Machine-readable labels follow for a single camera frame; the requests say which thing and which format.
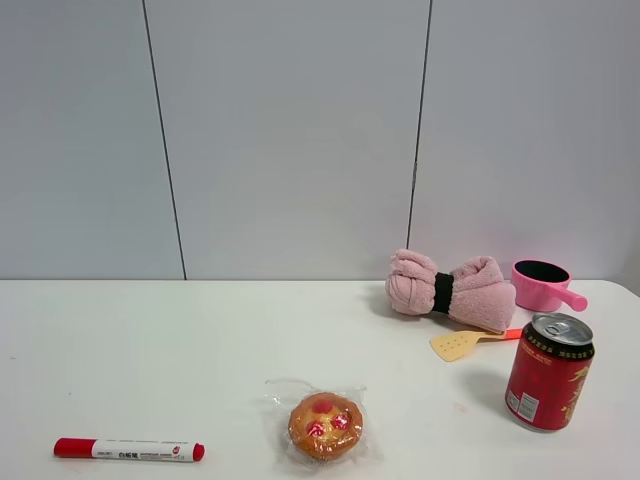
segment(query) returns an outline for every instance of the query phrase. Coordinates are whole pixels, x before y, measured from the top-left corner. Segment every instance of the pink cup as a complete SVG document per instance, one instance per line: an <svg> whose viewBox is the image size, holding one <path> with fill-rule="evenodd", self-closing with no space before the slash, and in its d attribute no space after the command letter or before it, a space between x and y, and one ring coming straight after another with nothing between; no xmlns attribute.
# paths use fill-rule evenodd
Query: pink cup
<svg viewBox="0 0 640 480"><path fill-rule="evenodd" d="M553 312L562 302L576 312L587 308L587 299L568 290L571 275L564 268L539 260L520 260L511 268L516 305L536 312Z"/></svg>

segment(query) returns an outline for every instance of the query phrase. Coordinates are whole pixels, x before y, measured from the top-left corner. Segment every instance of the pink towel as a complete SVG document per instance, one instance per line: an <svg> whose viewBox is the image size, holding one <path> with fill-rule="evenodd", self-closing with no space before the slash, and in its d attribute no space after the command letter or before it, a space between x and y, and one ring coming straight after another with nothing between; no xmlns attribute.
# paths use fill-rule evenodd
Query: pink towel
<svg viewBox="0 0 640 480"><path fill-rule="evenodd" d="M387 295L394 310L407 315L430 311L491 332L503 332L516 309L515 288L504 282L492 257L475 257L450 275L438 273L428 257L398 250L391 260Z"/></svg>

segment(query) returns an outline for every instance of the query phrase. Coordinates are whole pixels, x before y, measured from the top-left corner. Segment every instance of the white table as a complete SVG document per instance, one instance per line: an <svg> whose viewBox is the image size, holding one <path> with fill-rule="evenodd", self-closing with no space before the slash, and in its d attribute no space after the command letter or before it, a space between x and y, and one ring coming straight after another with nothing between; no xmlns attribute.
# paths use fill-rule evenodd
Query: white table
<svg viewBox="0 0 640 480"><path fill-rule="evenodd" d="M503 405L515 342L444 363L429 339L453 324L400 320L381 282L0 282L0 478L304 478L266 428L264 382L278 377L368 387L385 458L319 478L632 478L640 299L604 281L573 287L589 298L578 316L597 354L572 423L543 434ZM61 436L193 440L207 455L61 460Z"/></svg>

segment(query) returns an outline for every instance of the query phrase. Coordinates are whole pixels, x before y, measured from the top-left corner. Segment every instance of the red can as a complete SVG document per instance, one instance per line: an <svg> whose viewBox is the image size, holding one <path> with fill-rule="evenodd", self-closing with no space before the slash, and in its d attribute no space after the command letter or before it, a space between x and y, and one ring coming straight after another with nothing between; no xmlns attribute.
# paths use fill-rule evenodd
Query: red can
<svg viewBox="0 0 640 480"><path fill-rule="evenodd" d="M522 330L505 401L526 424L568 425L593 359L593 332L562 313L534 315Z"/></svg>

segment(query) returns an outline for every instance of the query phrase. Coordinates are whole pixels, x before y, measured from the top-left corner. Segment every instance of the can pull tab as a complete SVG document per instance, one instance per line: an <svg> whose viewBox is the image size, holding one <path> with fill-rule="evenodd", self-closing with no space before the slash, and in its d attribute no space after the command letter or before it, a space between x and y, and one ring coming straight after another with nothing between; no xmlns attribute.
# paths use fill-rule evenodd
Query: can pull tab
<svg viewBox="0 0 640 480"><path fill-rule="evenodd" d="M544 327L544 331L549 335L551 335L552 337L567 333L570 329L571 328L569 327L569 325L567 325L564 322L556 322Z"/></svg>

